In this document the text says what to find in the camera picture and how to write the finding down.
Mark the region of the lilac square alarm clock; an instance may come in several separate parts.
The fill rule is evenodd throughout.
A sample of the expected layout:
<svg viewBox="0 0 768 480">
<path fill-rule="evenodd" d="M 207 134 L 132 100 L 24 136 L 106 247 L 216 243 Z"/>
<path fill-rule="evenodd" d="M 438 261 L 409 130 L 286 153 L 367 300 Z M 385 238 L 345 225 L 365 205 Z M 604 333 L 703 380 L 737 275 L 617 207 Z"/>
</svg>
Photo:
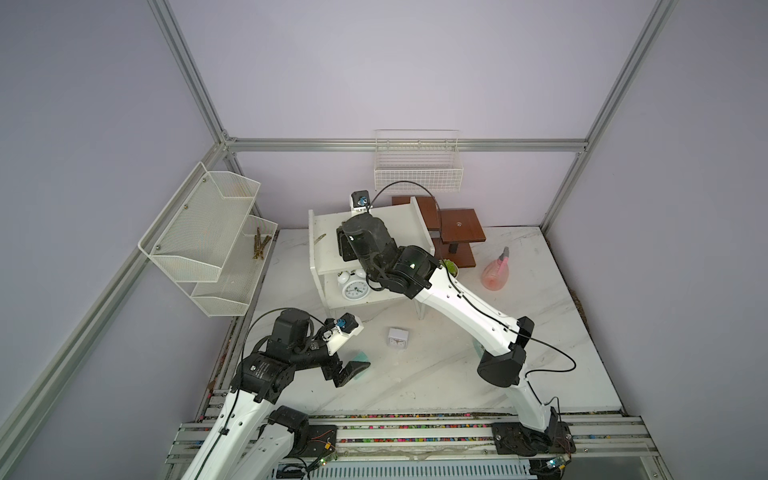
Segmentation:
<svg viewBox="0 0 768 480">
<path fill-rule="evenodd" d="M 400 328 L 390 328 L 388 331 L 387 342 L 391 348 L 406 349 L 409 344 L 410 334 L 408 330 Z"/>
</svg>

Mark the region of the white twin-bell alarm clock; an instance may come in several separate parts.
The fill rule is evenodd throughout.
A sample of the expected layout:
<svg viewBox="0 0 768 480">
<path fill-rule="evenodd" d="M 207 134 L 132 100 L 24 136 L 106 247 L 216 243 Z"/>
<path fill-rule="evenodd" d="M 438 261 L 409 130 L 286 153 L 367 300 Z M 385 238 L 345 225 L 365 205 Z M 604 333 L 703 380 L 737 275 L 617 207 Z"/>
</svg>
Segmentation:
<svg viewBox="0 0 768 480">
<path fill-rule="evenodd" d="M 359 301 L 371 292 L 366 272 L 362 269 L 341 271 L 337 274 L 337 283 L 342 297 L 348 301 Z"/>
</svg>

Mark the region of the mint green square alarm clock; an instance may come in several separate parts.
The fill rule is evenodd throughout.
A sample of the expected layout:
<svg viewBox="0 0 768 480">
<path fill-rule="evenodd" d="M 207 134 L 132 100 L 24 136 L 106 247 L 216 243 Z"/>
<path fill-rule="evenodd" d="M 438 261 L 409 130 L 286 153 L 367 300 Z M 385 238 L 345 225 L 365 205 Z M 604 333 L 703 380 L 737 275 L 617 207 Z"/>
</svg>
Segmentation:
<svg viewBox="0 0 768 480">
<path fill-rule="evenodd" d="M 371 362 L 366 354 L 359 352 L 352 360 L 347 363 L 346 369 L 349 373 L 349 378 L 352 379 L 371 366 Z"/>
</svg>

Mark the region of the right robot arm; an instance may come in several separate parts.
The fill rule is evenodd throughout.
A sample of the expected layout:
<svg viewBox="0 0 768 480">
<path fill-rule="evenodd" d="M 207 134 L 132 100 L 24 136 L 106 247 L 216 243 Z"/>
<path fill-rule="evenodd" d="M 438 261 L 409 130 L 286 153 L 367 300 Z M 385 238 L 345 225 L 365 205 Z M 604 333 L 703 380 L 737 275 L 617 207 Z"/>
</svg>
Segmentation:
<svg viewBox="0 0 768 480">
<path fill-rule="evenodd" d="M 384 222 L 364 212 L 337 228 L 351 248 L 365 278 L 380 289 L 400 294 L 446 316 L 484 348 L 477 373 L 512 401 L 517 421 L 497 434 L 504 451 L 532 457 L 555 448 L 574 453 L 559 407 L 539 399 L 528 382 L 526 346 L 535 341 L 534 322 L 508 316 L 475 295 L 418 245 L 399 246 Z"/>
</svg>

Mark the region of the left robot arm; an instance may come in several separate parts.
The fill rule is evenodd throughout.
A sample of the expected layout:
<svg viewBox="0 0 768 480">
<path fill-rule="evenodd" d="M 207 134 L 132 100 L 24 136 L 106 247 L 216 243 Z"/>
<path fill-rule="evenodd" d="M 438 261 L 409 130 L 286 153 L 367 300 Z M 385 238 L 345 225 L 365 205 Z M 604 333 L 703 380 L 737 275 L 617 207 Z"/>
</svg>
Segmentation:
<svg viewBox="0 0 768 480">
<path fill-rule="evenodd" d="M 185 479 L 266 479 L 310 443 L 308 415 L 279 399 L 299 371 L 318 369 L 341 388 L 370 367 L 343 363 L 338 352 L 363 323 L 351 313 L 323 321 L 297 308 L 277 308 L 272 332 L 243 353 L 222 410 Z"/>
</svg>

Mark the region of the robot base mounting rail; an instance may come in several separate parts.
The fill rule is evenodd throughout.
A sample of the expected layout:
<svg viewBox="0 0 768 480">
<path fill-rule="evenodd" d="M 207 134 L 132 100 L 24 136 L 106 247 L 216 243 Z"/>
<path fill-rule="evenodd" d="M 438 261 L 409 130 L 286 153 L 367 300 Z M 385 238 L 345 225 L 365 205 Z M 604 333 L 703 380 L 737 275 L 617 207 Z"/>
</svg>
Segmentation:
<svg viewBox="0 0 768 480">
<path fill-rule="evenodd" d="M 516 455 L 506 440 L 508 428 L 517 419 L 511 406 L 345 411 L 311 409 L 292 393 L 280 401 L 308 415 L 314 433 L 312 458 L 327 444 L 339 459 L 349 461 L 478 460 Z M 549 452 L 536 454 L 536 459 L 563 452 L 572 458 L 637 458 L 648 478 L 670 478 L 642 418 L 627 415 L 618 404 L 564 404 L 559 417 L 567 425 L 561 437 L 568 447 L 556 443 Z"/>
</svg>

